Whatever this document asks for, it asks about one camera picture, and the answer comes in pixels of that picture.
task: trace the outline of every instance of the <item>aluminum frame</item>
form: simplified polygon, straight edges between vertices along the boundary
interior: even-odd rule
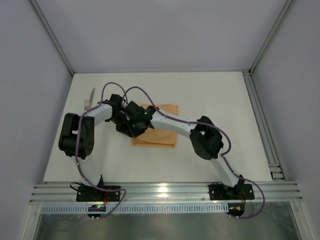
[[[277,15],[272,27],[270,28],[270,31],[268,32],[261,48],[258,51],[257,56],[255,57],[252,66],[249,70],[250,74],[253,74],[256,70],[257,66],[259,65],[261,59],[266,54],[268,48],[270,47],[271,43],[275,39],[277,33],[279,32],[282,24],[286,20],[288,14],[290,13],[292,7],[294,6],[296,0],[286,0],[284,5],[282,6],[279,14]]]
[[[34,235],[36,233],[38,220],[41,212],[41,204],[37,205],[29,205],[29,215],[24,227],[23,235],[21,240],[32,240],[34,239]]]
[[[317,237],[313,235],[314,230],[311,229],[311,224],[308,223],[308,217],[305,214],[304,202],[290,201],[292,212],[303,240],[315,240]]]
[[[280,165],[279,153],[267,122],[255,82],[248,71],[244,71],[242,74],[268,163]]]
[[[64,65],[66,66],[66,68],[68,69],[70,75],[73,77],[75,75],[75,71],[73,70],[64,50],[62,49],[58,39],[55,36],[55,33],[53,32],[53,30],[51,29],[44,13],[42,12],[37,0],[29,0],[29,3],[31,5],[31,7],[34,10],[34,13],[36,14],[36,16],[38,17],[41,25],[43,26],[44,31],[48,34],[52,45],[54,46],[54,48],[56,49],[57,53],[59,54],[61,60],[63,61]]]
[[[200,204],[200,203],[240,203],[241,200],[211,201],[208,186],[211,182],[186,183],[150,183],[150,182],[108,182],[109,186],[121,186],[126,189],[125,204]],[[266,202],[302,201],[298,184],[294,181],[265,181],[257,182],[261,187]],[[253,186],[254,200],[261,202],[262,195]],[[70,188],[70,183],[47,183],[35,185],[30,204],[81,204],[76,202],[76,194]]]

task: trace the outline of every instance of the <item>white cable tray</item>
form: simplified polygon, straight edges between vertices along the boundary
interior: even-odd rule
[[[40,214],[104,214],[116,204],[108,203],[106,212],[89,212],[92,204],[45,204]],[[227,213],[227,203],[150,203],[123,204],[112,213],[117,214],[188,214],[188,213]]]

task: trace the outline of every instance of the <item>black mounting bracket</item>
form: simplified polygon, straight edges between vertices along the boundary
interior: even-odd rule
[[[104,180],[101,177],[97,187],[106,190],[117,190],[121,189],[120,186],[108,186],[104,185]],[[77,189],[76,194],[76,201],[77,202],[119,202],[120,201],[120,191],[114,192],[106,192],[101,191],[93,186],[81,185]]]
[[[240,192],[235,192],[234,187],[228,187],[222,183],[214,182],[209,185],[209,196],[212,201],[219,200],[253,200],[254,190],[251,184],[243,184]]]

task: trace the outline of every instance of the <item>metal extrusion rail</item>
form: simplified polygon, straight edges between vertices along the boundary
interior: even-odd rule
[[[196,203],[236,203],[238,200],[211,201],[208,185],[211,182],[186,183],[144,183],[144,182],[108,182],[126,189],[123,204],[196,204]],[[267,202],[302,201],[298,185],[294,181],[257,182],[264,192]],[[36,185],[30,198],[30,204],[81,204],[76,202],[76,192],[69,183],[48,183]],[[259,190],[253,186],[254,200],[261,202]]]

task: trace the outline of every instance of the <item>metal frame bar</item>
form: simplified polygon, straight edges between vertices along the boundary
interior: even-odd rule
[[[62,47],[60,46],[58,39],[56,38],[53,30],[51,29],[44,13],[42,12],[37,0],[29,0],[29,3],[31,5],[31,7],[33,8],[35,14],[37,15],[40,23],[42,24],[45,32],[48,34],[54,48],[56,49],[57,53],[59,54],[59,56],[61,57],[61,60],[63,61],[64,65],[66,66],[66,68],[68,69],[69,73],[71,74],[71,76],[73,77],[75,75],[75,71],[73,70],[64,50],[62,49]]]
[[[208,186],[211,182],[186,183],[150,183],[150,182],[108,182],[109,186],[121,186],[126,189],[124,204],[204,204],[204,203],[239,203],[240,200],[211,201]],[[302,201],[298,185],[294,181],[257,182],[267,202]],[[260,191],[253,186],[254,200],[261,202]],[[37,204],[81,204],[76,202],[75,191],[70,183],[47,183],[36,185],[30,198],[31,205]]]
[[[41,212],[41,204],[39,205],[29,205],[29,216],[26,222],[22,240],[31,240],[34,239],[34,235],[36,233],[37,224]]]
[[[105,72],[81,72],[86,74],[104,73],[104,74],[123,74],[123,73],[230,73],[243,72],[246,68],[119,68],[106,70]]]
[[[303,210],[302,203],[297,201],[290,201],[290,204],[302,239],[315,240],[316,237],[313,235],[313,231],[310,229],[310,225],[308,224],[308,220]]]
[[[253,77],[249,72],[242,72],[242,74],[268,163],[278,164],[282,169],[279,151],[277,150]],[[283,178],[286,179],[283,171],[281,172]]]
[[[250,74],[252,74],[258,64],[260,63],[261,59],[263,58],[263,56],[266,54],[268,48],[270,47],[271,43],[273,42],[273,40],[275,39],[277,33],[279,32],[282,24],[284,23],[284,21],[286,20],[288,14],[290,13],[292,7],[294,6],[296,0],[286,0],[282,9],[280,10],[279,14],[277,15],[270,31],[268,32],[266,39],[264,40],[260,50],[258,51],[257,56],[255,57],[252,66],[250,68]]]

